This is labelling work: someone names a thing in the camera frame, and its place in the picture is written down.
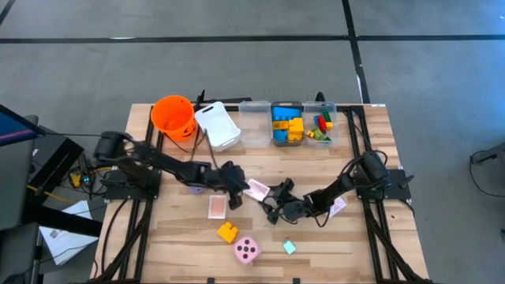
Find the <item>monitor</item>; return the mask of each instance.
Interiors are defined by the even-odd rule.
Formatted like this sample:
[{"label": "monitor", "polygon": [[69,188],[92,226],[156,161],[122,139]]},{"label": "monitor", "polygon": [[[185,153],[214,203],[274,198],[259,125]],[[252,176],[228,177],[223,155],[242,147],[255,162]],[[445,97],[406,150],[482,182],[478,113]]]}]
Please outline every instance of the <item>monitor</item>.
[{"label": "monitor", "polygon": [[39,126],[0,105],[0,146],[35,139],[44,134]]}]

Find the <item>pink die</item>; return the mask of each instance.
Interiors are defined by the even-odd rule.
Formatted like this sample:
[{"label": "pink die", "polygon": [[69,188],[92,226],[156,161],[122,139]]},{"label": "pink die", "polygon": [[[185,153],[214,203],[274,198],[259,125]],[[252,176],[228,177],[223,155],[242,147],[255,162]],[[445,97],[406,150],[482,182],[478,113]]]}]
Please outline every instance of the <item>pink die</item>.
[{"label": "pink die", "polygon": [[243,264],[247,264],[261,253],[261,248],[252,237],[245,236],[235,243],[234,251],[238,260]]}]

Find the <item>concrete floor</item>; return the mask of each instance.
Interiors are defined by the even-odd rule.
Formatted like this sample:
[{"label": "concrete floor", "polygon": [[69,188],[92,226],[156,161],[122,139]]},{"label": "concrete floor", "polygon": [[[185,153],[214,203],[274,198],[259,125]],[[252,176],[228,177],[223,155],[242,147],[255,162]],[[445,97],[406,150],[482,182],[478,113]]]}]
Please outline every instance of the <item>concrete floor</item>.
[{"label": "concrete floor", "polygon": [[[499,0],[350,0],[350,6],[359,36],[505,33]],[[342,3],[330,0],[16,0],[0,26],[0,38],[346,33]],[[503,282],[505,199],[477,191],[468,157],[505,141],[505,42],[359,47],[371,102],[387,104],[402,164],[416,176],[413,206],[431,279]],[[322,91],[333,102],[361,101],[347,41],[0,44],[0,62],[0,102],[38,114],[60,132],[121,131],[131,103],[169,94],[194,98],[203,88],[216,99],[306,101]],[[75,141],[89,151],[95,144]],[[493,166],[476,167],[476,179],[505,194]],[[48,273],[45,282],[84,281],[94,250]]]}]

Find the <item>wooden table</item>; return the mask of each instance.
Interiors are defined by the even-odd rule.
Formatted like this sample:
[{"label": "wooden table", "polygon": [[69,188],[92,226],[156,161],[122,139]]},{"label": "wooden table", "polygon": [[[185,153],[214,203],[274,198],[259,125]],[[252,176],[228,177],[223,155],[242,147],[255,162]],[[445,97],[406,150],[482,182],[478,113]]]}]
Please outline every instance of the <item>wooden table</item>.
[{"label": "wooden table", "polygon": [[[151,104],[132,105],[126,132],[138,140],[145,138],[150,106]],[[398,168],[400,161],[386,107],[365,105],[365,113],[372,146],[388,154],[388,168]],[[238,112],[230,112],[230,116],[238,124]],[[332,148],[306,145],[277,148],[273,144],[268,148],[244,148],[239,143],[215,156],[219,165],[232,160],[244,169],[248,179],[254,178],[265,185],[277,185],[286,178],[292,178],[294,193],[300,197],[328,186],[353,158],[346,117],[339,113],[338,119],[340,140]],[[153,144],[156,137],[157,131],[152,139]],[[193,140],[182,143],[181,146],[191,149]],[[163,152],[177,159],[189,159],[188,154],[177,149],[168,139],[164,140]],[[194,160],[211,161],[205,143],[196,151]],[[142,283],[206,282],[209,277],[215,278],[217,283],[292,282],[293,278],[300,278],[305,283],[374,282],[363,208],[355,191],[343,196],[347,207],[331,218],[324,228],[319,228],[314,219],[301,219],[297,225],[279,220],[277,225],[272,225],[255,200],[244,196],[242,206],[234,211],[228,209],[226,220],[239,229],[237,239],[246,234],[251,235],[263,250],[247,266],[236,260],[232,245],[217,235],[217,230],[224,221],[207,219],[209,196],[213,194],[222,193],[208,190],[193,195],[173,176],[163,174],[159,198],[154,202],[151,217]],[[107,207],[95,256],[99,265],[103,237],[120,203],[116,200]],[[129,201],[122,208],[112,226],[106,266],[124,244],[131,203]],[[412,212],[396,200],[386,200],[384,203],[395,247],[416,273],[427,278],[428,272]],[[287,239],[297,248],[290,256],[282,247]],[[387,259],[382,245],[380,254],[384,277],[388,277]],[[137,250],[134,248],[130,257],[129,277],[133,276],[136,257]]]}]

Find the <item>orange bucket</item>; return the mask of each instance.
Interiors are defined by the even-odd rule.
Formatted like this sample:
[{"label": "orange bucket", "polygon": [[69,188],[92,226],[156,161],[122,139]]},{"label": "orange bucket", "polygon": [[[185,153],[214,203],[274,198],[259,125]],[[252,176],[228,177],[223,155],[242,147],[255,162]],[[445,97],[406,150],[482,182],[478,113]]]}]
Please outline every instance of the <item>orange bucket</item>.
[{"label": "orange bucket", "polygon": [[191,102],[179,95],[169,95],[152,108],[152,124],[174,141],[186,141],[195,132],[195,110]]}]

